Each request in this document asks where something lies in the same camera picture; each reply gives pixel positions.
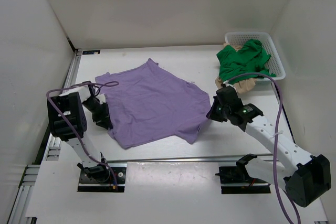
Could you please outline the purple t shirt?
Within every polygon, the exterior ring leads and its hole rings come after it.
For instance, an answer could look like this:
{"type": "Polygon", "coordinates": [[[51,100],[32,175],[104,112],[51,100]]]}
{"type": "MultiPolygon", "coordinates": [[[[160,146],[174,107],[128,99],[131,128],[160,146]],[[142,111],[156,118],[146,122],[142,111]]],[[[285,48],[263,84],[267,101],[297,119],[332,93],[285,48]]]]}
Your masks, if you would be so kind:
{"type": "Polygon", "coordinates": [[[108,134],[123,149],[170,136],[193,144],[207,122],[208,93],[160,68],[152,59],[131,70],[106,72],[95,81],[119,83],[102,87],[101,93],[112,123],[108,134]]]}

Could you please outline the green t shirt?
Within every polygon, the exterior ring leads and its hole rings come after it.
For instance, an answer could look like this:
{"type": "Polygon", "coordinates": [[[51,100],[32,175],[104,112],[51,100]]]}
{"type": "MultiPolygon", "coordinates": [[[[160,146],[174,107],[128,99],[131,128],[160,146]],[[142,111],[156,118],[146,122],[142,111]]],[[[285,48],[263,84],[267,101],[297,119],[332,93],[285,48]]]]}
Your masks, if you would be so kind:
{"type": "Polygon", "coordinates": [[[220,64],[218,75],[222,81],[230,80],[230,83],[234,84],[250,78],[276,76],[265,66],[271,55],[259,40],[248,40],[240,50],[226,45],[216,56],[220,64]]]}

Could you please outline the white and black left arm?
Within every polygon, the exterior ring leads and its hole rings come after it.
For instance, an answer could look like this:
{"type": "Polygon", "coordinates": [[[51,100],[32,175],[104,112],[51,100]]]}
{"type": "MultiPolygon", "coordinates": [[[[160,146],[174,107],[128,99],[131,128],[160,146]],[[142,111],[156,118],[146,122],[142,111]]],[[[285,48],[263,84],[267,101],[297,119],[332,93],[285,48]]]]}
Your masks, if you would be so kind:
{"type": "Polygon", "coordinates": [[[46,94],[51,134],[72,147],[80,158],[77,166],[88,178],[99,183],[111,181],[115,184],[115,173],[104,155],[86,136],[87,119],[84,109],[91,113],[92,120],[98,127],[113,129],[109,108],[100,90],[117,84],[113,81],[105,84],[86,81],[68,88],[50,90],[46,94]]]}

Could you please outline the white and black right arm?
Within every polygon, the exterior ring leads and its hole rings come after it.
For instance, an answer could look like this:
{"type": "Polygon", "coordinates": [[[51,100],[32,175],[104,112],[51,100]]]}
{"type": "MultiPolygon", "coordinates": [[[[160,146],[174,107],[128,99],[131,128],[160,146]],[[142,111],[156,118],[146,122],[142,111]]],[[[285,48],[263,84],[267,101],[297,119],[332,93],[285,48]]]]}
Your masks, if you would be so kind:
{"type": "Polygon", "coordinates": [[[243,104],[233,87],[216,91],[207,118],[217,122],[229,121],[255,138],[272,152],[280,165],[274,166],[254,154],[236,162],[236,177],[247,182],[256,178],[284,190],[300,207],[307,207],[331,188],[330,162],[300,148],[282,133],[276,132],[263,112],[253,104],[243,104]]]}

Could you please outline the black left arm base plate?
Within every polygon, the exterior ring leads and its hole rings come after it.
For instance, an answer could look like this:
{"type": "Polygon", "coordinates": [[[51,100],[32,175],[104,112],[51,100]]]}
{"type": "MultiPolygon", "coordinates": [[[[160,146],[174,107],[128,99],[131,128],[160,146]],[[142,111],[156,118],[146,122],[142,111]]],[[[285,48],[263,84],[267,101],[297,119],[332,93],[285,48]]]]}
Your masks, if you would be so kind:
{"type": "Polygon", "coordinates": [[[80,175],[77,191],[86,193],[123,193],[127,176],[127,166],[112,166],[111,171],[104,166],[84,167],[78,163],[80,175]]]}

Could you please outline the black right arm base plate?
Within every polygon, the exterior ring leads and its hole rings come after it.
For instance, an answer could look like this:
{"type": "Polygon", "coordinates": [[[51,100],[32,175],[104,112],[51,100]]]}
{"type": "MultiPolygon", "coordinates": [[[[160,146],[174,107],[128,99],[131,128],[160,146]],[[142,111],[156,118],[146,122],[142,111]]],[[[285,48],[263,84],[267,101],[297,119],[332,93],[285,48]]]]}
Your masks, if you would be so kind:
{"type": "Polygon", "coordinates": [[[223,195],[270,194],[270,184],[244,175],[238,170],[236,162],[218,162],[218,171],[215,176],[220,179],[223,195]]]}

